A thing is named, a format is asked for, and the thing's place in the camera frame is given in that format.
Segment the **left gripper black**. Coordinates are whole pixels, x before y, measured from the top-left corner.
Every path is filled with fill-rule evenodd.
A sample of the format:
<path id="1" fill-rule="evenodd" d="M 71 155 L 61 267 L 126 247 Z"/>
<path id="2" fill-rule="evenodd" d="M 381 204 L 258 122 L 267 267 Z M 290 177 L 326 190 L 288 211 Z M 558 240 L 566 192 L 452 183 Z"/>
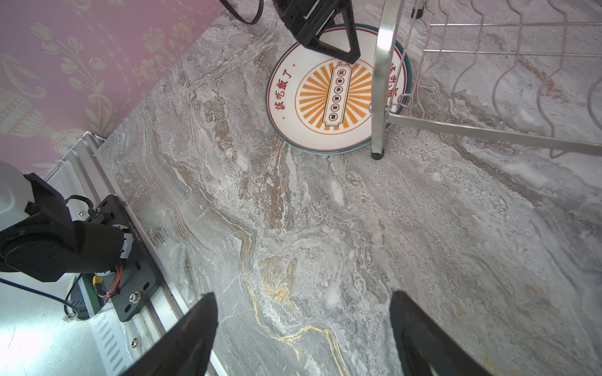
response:
<path id="1" fill-rule="evenodd" d="M 274 0 L 274 7 L 299 44 L 339 61 L 353 64 L 361 54 L 352 1 Z M 344 42 L 331 42 L 324 33 L 335 27 L 341 16 Z"/>

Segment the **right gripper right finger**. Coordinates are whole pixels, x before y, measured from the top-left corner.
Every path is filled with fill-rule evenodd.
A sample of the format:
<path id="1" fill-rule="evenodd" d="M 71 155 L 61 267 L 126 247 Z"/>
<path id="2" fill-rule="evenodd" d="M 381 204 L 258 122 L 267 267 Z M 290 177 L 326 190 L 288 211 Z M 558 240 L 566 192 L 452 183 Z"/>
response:
<path id="1" fill-rule="evenodd" d="M 390 301 L 390 322 L 405 375 L 488 375 L 404 291 Z"/>

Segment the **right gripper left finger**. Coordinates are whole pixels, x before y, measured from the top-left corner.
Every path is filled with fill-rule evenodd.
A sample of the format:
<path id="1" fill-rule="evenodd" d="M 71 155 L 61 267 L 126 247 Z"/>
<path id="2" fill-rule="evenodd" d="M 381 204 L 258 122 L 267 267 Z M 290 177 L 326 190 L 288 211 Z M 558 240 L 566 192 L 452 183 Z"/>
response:
<path id="1" fill-rule="evenodd" d="M 126 375 L 204 375 L 218 329 L 216 296 L 205 294 Z"/>

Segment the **orange sunburst plate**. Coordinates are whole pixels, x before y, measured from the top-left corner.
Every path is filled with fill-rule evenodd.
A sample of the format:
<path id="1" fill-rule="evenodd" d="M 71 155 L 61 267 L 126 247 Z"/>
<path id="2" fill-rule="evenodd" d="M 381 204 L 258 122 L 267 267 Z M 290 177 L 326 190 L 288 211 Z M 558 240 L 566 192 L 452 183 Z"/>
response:
<path id="1" fill-rule="evenodd" d="M 361 55 L 354 64 L 294 44 L 267 85 L 267 114 L 291 146 L 341 154 L 369 144 L 373 61 L 378 28 L 356 27 Z"/>

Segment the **steel two-tier dish rack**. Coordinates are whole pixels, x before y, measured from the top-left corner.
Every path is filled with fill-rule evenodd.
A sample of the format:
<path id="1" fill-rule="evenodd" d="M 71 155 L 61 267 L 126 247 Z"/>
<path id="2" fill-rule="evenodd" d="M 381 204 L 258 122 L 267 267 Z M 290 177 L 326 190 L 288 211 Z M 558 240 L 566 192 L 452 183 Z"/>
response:
<path id="1" fill-rule="evenodd" d="M 599 1 L 387 1 L 372 81 L 372 155 L 387 125 L 601 153 Z"/>

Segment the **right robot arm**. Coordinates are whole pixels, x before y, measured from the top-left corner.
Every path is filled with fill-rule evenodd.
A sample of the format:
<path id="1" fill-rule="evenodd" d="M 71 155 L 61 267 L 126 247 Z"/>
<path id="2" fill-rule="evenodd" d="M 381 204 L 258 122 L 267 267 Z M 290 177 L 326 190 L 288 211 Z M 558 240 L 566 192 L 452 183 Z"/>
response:
<path id="1" fill-rule="evenodd" d="M 162 282 L 161 273 L 125 207 L 110 195 L 74 220 L 68 199 L 38 175 L 1 165 L 1 270 L 40 282 L 65 274 L 92 278 L 97 297 L 130 320 Z M 406 375 L 483 375 L 485 369 L 404 291 L 390 300 L 390 322 Z M 204 375 L 218 327 L 208 293 L 134 363 L 130 375 Z"/>

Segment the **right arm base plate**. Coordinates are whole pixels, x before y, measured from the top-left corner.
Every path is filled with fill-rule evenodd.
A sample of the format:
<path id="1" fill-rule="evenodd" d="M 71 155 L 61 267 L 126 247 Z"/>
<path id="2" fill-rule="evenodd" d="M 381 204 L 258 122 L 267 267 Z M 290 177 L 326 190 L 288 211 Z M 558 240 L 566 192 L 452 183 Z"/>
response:
<path id="1" fill-rule="evenodd" d="M 119 198 L 115 195 L 106 197 L 98 211 L 99 223 L 125 230 L 126 238 L 132 241 L 115 267 L 92 279 L 100 301 L 111 303 L 119 320 L 127 322 L 150 302 L 163 279 Z"/>

